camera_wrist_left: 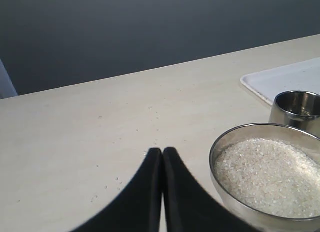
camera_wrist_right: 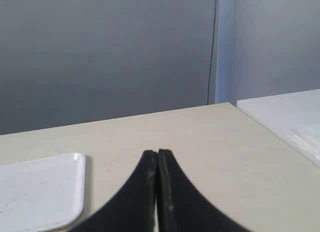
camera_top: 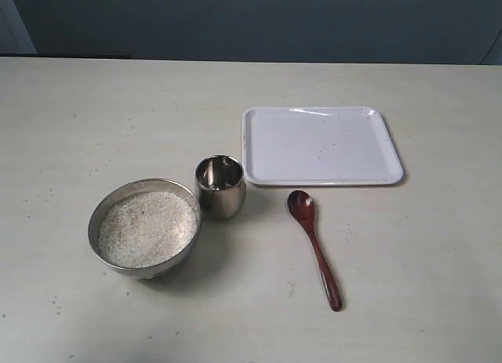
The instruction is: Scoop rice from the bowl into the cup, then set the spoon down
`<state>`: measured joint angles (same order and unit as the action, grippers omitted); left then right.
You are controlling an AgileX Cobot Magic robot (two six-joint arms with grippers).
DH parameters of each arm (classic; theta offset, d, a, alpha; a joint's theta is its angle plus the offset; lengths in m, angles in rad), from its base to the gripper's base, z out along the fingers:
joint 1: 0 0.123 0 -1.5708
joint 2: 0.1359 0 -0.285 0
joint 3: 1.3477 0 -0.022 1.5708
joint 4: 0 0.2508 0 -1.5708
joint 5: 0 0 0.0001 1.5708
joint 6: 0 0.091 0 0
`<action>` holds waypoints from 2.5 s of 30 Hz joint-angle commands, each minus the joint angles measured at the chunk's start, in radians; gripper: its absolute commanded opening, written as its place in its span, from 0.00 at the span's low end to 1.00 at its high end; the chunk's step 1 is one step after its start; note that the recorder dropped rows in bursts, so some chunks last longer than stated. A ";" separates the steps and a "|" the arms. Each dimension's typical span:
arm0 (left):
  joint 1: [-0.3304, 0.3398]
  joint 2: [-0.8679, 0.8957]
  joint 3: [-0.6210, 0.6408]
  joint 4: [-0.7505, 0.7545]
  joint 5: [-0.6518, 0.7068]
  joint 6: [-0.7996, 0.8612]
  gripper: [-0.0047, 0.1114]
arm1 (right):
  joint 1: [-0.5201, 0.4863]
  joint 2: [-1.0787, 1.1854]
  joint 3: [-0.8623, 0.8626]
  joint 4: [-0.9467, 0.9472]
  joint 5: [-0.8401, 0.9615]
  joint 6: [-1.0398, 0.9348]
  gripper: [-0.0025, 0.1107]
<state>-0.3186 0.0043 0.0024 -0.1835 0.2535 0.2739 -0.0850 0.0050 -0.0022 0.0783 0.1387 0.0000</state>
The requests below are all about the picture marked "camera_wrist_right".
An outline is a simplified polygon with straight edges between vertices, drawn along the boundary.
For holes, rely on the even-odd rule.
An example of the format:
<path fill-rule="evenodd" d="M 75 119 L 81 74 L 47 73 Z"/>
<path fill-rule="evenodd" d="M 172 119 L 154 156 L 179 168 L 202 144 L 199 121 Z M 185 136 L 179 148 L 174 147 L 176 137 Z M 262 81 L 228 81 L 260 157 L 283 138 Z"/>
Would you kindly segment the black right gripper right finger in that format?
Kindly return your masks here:
<path fill-rule="evenodd" d="M 190 182 L 172 151 L 158 151 L 159 231 L 232 231 L 233 222 Z"/>

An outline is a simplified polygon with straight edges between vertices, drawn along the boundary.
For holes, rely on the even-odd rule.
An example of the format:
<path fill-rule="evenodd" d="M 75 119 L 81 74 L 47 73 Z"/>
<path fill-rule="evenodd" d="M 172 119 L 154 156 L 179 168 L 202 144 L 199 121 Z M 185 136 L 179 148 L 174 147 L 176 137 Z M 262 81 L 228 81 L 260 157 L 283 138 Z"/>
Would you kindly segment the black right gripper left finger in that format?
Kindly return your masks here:
<path fill-rule="evenodd" d="M 157 153 L 146 150 L 121 189 L 73 231 L 153 231 Z"/>

